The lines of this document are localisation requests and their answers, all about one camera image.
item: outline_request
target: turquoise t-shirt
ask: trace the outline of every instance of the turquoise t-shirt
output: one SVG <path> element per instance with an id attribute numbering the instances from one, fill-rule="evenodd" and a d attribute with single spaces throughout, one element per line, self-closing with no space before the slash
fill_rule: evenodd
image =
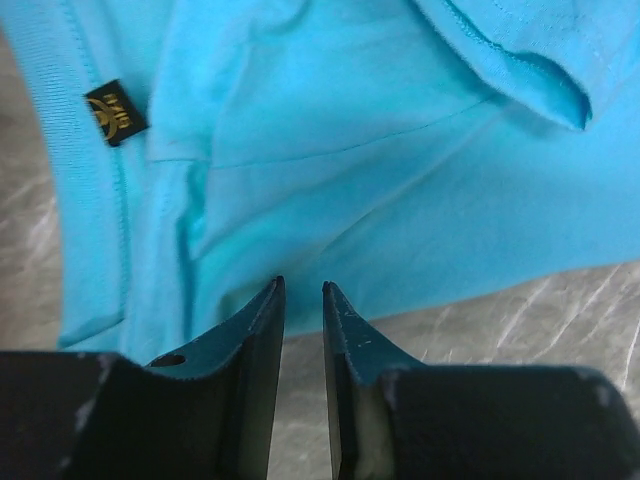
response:
<path id="1" fill-rule="evenodd" d="M 140 362 L 287 280 L 367 318 L 640 257 L 640 1 L 4 0 L 47 141 L 62 348 Z M 108 146 L 84 94 L 150 128 Z"/>

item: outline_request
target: black metal clamp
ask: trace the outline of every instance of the black metal clamp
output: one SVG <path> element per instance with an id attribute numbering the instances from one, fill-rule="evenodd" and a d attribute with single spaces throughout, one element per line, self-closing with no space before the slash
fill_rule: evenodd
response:
<path id="1" fill-rule="evenodd" d="M 0 354 L 0 478 L 262 479 L 285 288 L 147 367 Z M 324 287 L 333 477 L 640 478 L 640 434 L 583 367 L 424 365 Z"/>

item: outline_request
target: clothing label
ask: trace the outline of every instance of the clothing label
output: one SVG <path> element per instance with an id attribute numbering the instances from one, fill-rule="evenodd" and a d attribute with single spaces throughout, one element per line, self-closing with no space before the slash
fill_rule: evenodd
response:
<path id="1" fill-rule="evenodd" d="M 85 96 L 104 137 L 112 147 L 119 146 L 122 140 L 148 127 L 118 80 L 105 83 Z"/>

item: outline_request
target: stitching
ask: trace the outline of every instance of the stitching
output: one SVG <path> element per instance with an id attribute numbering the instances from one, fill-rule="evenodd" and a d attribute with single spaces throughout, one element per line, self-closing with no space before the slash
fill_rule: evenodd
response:
<path id="1" fill-rule="evenodd" d="M 449 0 L 442 0 L 445 8 L 447 10 L 449 10 L 449 13 L 454 17 L 456 23 L 458 24 L 458 27 L 460 27 L 460 29 L 463 31 L 463 33 L 469 37 L 471 40 L 473 40 L 474 42 L 476 42 L 478 45 L 481 46 L 488 46 L 489 48 L 491 48 L 492 50 L 495 50 L 498 53 L 501 53 L 503 55 L 506 55 L 507 57 L 509 57 L 511 60 L 513 60 L 516 63 L 519 63 L 521 65 L 523 65 L 524 67 L 527 67 L 529 69 L 532 70 L 536 70 L 537 72 L 539 72 L 540 74 L 542 74 L 543 77 L 553 80 L 556 83 L 559 83 L 560 85 L 562 85 L 563 87 L 566 86 L 566 81 L 563 78 L 555 78 L 552 77 L 547 71 L 541 69 L 539 66 L 529 63 L 525 60 L 522 60 L 521 58 L 518 58 L 516 55 L 514 55 L 513 53 L 505 50 L 504 48 L 502 48 L 500 45 L 497 45 L 496 43 L 490 41 L 488 38 L 482 38 L 480 35 L 478 35 L 476 32 L 474 32 L 472 30 L 472 28 L 469 26 L 469 23 L 466 22 L 463 18 L 462 18 L 462 14 L 457 11 L 456 8 L 454 8 L 451 5 L 451 2 Z"/>
<path id="2" fill-rule="evenodd" d="M 430 123 L 427 123 L 425 125 L 420 125 L 419 127 L 411 128 L 409 130 L 402 130 L 400 132 L 393 132 L 393 133 L 390 133 L 388 135 L 385 135 L 385 136 L 382 136 L 382 137 L 377 137 L 377 138 L 374 138 L 372 140 L 367 140 L 366 142 L 359 143 L 357 145 L 352 145 L 352 146 L 349 146 L 349 147 L 345 147 L 345 148 L 342 148 L 342 149 L 339 149 L 339 150 L 333 150 L 331 152 L 326 152 L 326 153 L 314 153 L 314 154 L 307 155 L 307 156 L 304 156 L 304 157 L 286 158 L 286 159 L 283 159 L 283 160 L 271 160 L 271 161 L 266 161 L 266 162 L 250 162 L 250 163 L 243 163 L 243 164 L 239 164 L 239 165 L 219 165 L 219 166 L 218 165 L 211 165 L 211 169 L 212 170 L 231 170 L 231 169 L 234 169 L 234 168 L 250 168 L 250 167 L 271 165 L 271 164 L 274 164 L 274 163 L 299 162 L 299 161 L 303 161 L 303 160 L 311 160 L 311 159 L 314 159 L 314 158 L 328 157 L 328 156 L 333 156 L 333 155 L 340 155 L 340 154 L 346 153 L 346 152 L 348 152 L 350 150 L 355 150 L 355 149 L 360 148 L 360 147 L 366 147 L 368 145 L 371 145 L 371 144 L 374 144 L 374 143 L 377 143 L 377 142 L 383 142 L 383 141 L 388 140 L 390 138 L 398 137 L 398 136 L 401 136 L 401 135 L 409 135 L 409 134 L 418 132 L 420 130 L 424 130 L 425 128 L 429 128 L 429 127 L 435 126 L 435 125 L 437 125 L 437 124 L 439 124 L 439 123 L 441 123 L 441 122 L 443 122 L 445 120 L 453 118 L 453 117 L 455 117 L 457 115 L 461 115 L 461 114 L 463 114 L 463 113 L 465 113 L 465 112 L 467 112 L 467 111 L 469 111 L 469 110 L 471 110 L 471 109 L 473 109 L 473 108 L 475 108 L 475 107 L 477 107 L 479 105 L 482 105 L 484 103 L 490 102 L 491 100 L 493 100 L 494 98 L 499 97 L 499 96 L 502 96 L 502 94 L 499 93 L 499 92 L 494 92 L 491 95 L 489 95 L 489 96 L 487 96 L 487 97 L 485 97 L 485 98 L 483 98 L 481 100 L 478 100 L 473 105 L 469 105 L 468 107 L 465 107 L 462 110 L 450 113 L 448 115 L 445 115 L 444 117 L 440 117 L 440 118 L 438 118 L 438 119 L 436 119 L 436 120 L 434 120 L 434 121 L 432 121 Z M 158 160 L 157 162 L 173 162 L 173 161 L 174 160 L 172 159 L 172 160 Z"/>

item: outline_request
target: marble surface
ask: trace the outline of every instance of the marble surface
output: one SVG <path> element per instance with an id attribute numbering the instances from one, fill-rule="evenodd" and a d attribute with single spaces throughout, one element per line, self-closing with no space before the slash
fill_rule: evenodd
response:
<path id="1" fill-rule="evenodd" d="M 0 348 L 53 348 L 60 277 L 46 151 L 0 41 Z M 425 362 L 594 366 L 640 418 L 640 263 L 556 275 L 374 324 Z M 319 335 L 285 342 L 269 477 L 330 478 Z"/>

